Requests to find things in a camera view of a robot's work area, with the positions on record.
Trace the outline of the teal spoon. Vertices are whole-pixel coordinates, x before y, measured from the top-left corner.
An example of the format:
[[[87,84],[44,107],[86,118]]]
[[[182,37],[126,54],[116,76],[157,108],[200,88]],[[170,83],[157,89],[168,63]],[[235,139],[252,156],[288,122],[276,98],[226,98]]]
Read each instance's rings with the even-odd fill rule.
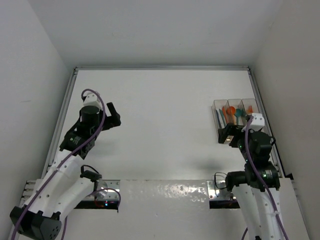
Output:
[[[246,111],[243,108],[237,108],[235,110],[236,124],[240,126],[246,125]]]

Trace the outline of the dark blue knife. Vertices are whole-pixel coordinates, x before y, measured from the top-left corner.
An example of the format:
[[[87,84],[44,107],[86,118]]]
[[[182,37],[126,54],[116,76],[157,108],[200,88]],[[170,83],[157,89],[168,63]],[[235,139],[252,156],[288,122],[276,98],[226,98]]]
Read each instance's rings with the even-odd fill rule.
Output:
[[[217,117],[218,126],[219,126],[220,129],[223,129],[224,125],[223,125],[223,123],[221,121],[220,112],[217,109],[215,111],[216,111],[216,117]]]

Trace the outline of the orange spoon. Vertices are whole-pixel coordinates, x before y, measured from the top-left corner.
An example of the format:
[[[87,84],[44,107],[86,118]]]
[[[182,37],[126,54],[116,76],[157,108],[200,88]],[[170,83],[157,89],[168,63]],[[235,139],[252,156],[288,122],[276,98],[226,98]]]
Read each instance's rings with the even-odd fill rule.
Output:
[[[233,124],[236,124],[236,118],[235,118],[236,109],[233,106],[229,106],[227,109],[227,114],[229,115],[229,118],[232,120]]]

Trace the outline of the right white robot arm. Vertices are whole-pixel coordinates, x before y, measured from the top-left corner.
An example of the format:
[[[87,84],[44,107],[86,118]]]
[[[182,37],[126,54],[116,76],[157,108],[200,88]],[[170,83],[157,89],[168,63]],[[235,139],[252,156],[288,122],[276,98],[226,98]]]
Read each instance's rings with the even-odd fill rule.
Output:
[[[240,150],[243,171],[228,172],[225,188],[232,193],[246,222],[251,240],[287,240],[280,209],[280,177],[270,161],[275,138],[261,130],[229,123],[218,130],[218,141]]]

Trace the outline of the orange fork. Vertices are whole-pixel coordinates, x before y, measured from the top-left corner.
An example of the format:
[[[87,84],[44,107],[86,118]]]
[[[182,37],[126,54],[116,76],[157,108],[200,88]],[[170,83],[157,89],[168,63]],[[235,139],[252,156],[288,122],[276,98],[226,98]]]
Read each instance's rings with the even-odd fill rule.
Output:
[[[251,105],[248,106],[247,110],[246,110],[247,114],[250,115],[252,114],[254,111],[253,111],[253,107]]]

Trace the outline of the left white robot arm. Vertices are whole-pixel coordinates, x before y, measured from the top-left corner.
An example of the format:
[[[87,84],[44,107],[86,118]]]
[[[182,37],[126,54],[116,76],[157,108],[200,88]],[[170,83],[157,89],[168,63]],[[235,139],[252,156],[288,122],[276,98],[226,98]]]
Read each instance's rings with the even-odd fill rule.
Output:
[[[121,125],[112,102],[106,107],[85,105],[76,123],[66,132],[52,166],[33,194],[10,212],[16,234],[32,240],[54,240],[62,222],[87,196],[99,192],[102,175],[84,169],[84,160],[102,131]]]

